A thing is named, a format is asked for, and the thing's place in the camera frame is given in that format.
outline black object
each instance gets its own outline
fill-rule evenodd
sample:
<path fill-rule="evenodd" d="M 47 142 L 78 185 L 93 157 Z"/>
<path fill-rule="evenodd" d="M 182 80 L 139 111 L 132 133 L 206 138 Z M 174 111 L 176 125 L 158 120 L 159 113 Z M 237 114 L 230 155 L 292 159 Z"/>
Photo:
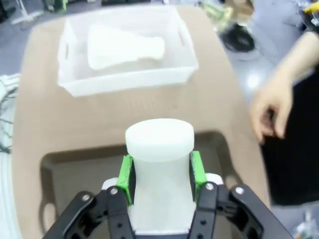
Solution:
<path fill-rule="evenodd" d="M 319 33 L 319 19 L 315 20 L 313 13 L 305 13 L 304 11 L 300 10 L 299 14 L 303 22 L 303 25 L 300 27 L 301 30 L 309 29 L 310 31 Z"/>
<path fill-rule="evenodd" d="M 189 234 L 183 239 L 211 239 L 217 214 L 224 215 L 248 239 L 292 239 L 246 185 L 229 191 L 224 185 L 206 182 L 197 193 Z M 43 239 L 86 239 L 105 219 L 111 239 L 139 237 L 129 220 L 125 192 L 112 186 L 96 196 L 85 191 L 78 193 Z"/>
<path fill-rule="evenodd" d="M 288 206 L 319 200 L 319 69 L 293 88 L 284 139 L 262 145 L 274 203 Z"/>
<path fill-rule="evenodd" d="M 225 47 L 231 52 L 249 52 L 255 49 L 255 41 L 246 28 L 238 24 L 221 34 Z"/>

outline tan table surface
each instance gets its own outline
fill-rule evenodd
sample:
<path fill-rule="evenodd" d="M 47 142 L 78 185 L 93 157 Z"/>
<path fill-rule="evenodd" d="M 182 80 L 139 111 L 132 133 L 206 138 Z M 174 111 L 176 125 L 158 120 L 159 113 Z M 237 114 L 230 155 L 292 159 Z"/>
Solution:
<path fill-rule="evenodd" d="M 196 132 L 217 130 L 229 146 L 233 167 L 268 205 L 260 150 L 248 106 L 221 42 L 204 13 L 178 7 L 191 34 L 199 70 L 186 85 L 133 89 L 73 98 L 57 86 L 57 49 L 64 19 L 32 31 L 24 54 L 16 102 L 12 173 L 23 239 L 42 237 L 40 163 L 51 152 L 125 143 L 125 130 L 153 118 L 177 118 Z"/>

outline screw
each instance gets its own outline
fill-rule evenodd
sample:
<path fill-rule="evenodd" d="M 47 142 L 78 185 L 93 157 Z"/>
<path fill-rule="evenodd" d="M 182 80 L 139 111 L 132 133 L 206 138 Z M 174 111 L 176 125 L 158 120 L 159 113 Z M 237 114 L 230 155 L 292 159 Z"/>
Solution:
<path fill-rule="evenodd" d="M 214 185 L 212 185 L 211 183 L 207 183 L 205 186 L 209 191 L 214 189 Z"/>
<path fill-rule="evenodd" d="M 90 199 L 90 195 L 88 194 L 85 194 L 83 197 L 82 197 L 82 201 L 88 201 Z"/>
<path fill-rule="evenodd" d="M 241 188 L 241 187 L 235 188 L 235 191 L 236 191 L 236 193 L 238 193 L 238 194 L 243 194 L 243 193 L 244 193 L 244 189 Z"/>
<path fill-rule="evenodd" d="M 114 195 L 114 194 L 117 194 L 118 190 L 116 188 L 112 188 L 111 189 L 111 194 Z"/>

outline black cloth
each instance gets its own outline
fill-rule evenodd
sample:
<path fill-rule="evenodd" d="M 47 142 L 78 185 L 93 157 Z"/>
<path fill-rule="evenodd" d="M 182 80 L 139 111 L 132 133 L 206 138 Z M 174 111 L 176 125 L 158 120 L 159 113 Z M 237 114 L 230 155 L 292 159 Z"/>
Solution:
<path fill-rule="evenodd" d="M 319 71 L 294 87 L 285 139 L 266 138 L 262 153 L 275 203 L 319 200 Z"/>

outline human hand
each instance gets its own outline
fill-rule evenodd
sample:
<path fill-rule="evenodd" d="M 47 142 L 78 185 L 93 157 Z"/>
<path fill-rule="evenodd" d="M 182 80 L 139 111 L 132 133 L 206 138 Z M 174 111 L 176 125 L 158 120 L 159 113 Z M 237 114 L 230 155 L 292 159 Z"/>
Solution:
<path fill-rule="evenodd" d="M 251 105 L 250 117 L 259 142 L 264 136 L 285 137 L 286 124 L 293 103 L 292 83 L 288 74 L 275 72 L 257 93 Z M 269 111 L 275 114 L 271 119 Z"/>

